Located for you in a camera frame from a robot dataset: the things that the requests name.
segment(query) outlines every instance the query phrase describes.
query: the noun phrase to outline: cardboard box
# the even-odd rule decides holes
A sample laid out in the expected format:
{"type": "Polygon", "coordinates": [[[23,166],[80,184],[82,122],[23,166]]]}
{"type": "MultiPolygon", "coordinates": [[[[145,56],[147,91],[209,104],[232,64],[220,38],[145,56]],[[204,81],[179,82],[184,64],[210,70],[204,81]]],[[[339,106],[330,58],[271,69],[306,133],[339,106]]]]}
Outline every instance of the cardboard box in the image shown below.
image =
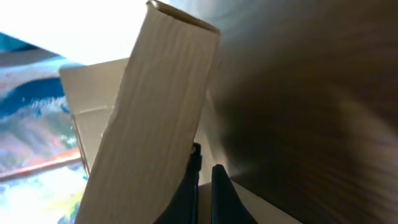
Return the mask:
{"type": "MultiPolygon", "coordinates": [[[[209,24],[149,1],[114,109],[114,92],[95,96],[117,90],[109,87],[118,86],[117,79],[103,77],[90,92],[90,84],[85,93],[65,90],[69,102],[80,102],[70,107],[83,148],[97,144],[85,133],[98,137],[106,126],[77,223],[152,223],[164,211],[185,172],[218,38],[209,24]]],[[[109,66],[88,69],[105,74],[109,66]]],[[[61,72],[63,84],[84,88],[84,82],[71,81],[71,71],[61,72]]],[[[99,73],[89,73],[99,80],[99,73]]]]}
{"type": "Polygon", "coordinates": [[[90,66],[69,65],[60,70],[88,172],[93,167],[127,62],[128,58],[90,66]]]}

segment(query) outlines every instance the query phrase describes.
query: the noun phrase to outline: wooden surface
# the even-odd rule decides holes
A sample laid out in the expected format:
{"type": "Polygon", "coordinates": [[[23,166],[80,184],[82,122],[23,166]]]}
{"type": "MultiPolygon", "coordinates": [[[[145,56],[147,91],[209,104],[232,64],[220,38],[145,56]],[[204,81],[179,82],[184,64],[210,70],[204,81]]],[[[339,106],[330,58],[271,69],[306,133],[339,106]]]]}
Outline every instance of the wooden surface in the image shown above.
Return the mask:
{"type": "Polygon", "coordinates": [[[153,223],[164,211],[192,150],[217,43],[217,33],[149,8],[76,223],[153,223]]]}
{"type": "Polygon", "coordinates": [[[221,29],[209,142],[238,184],[303,223],[398,222],[397,1],[170,3],[221,29]]]}

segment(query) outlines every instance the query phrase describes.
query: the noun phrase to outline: black plastic object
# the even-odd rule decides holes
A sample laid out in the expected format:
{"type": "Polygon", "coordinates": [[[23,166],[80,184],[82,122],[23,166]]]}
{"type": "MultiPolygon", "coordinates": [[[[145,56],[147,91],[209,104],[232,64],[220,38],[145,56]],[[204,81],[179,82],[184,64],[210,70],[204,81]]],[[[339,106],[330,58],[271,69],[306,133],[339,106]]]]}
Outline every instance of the black plastic object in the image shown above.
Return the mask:
{"type": "Polygon", "coordinates": [[[257,223],[242,204],[222,165],[215,165],[211,174],[211,223],[257,223]]]}
{"type": "Polygon", "coordinates": [[[197,224],[198,182],[201,169],[200,144],[193,143],[193,152],[184,178],[169,206],[154,224],[197,224]]]}

